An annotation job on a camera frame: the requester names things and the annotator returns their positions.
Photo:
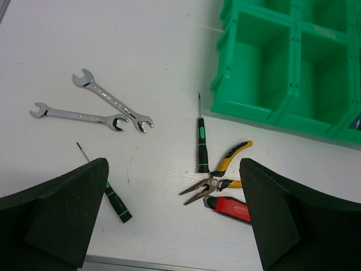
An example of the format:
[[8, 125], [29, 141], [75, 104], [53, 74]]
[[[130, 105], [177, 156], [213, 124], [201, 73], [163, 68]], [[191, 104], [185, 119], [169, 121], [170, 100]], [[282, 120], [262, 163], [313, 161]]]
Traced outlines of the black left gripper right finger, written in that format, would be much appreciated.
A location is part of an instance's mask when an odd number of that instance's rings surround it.
[[263, 270], [360, 270], [360, 203], [250, 158], [239, 173]]

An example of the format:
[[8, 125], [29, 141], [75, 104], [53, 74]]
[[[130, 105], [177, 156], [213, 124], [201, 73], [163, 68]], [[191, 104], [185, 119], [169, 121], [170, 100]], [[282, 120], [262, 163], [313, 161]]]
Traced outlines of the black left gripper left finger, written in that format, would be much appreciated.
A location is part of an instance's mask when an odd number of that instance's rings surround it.
[[81, 268], [108, 174], [107, 159], [97, 158], [1, 198], [1, 270]]

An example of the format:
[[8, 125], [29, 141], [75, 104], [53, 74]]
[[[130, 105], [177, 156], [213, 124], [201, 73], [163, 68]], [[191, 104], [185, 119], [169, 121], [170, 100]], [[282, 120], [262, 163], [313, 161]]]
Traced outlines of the blue red screwdriver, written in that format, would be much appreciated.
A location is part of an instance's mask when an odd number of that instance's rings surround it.
[[349, 129], [361, 131], [361, 114], [349, 125]]

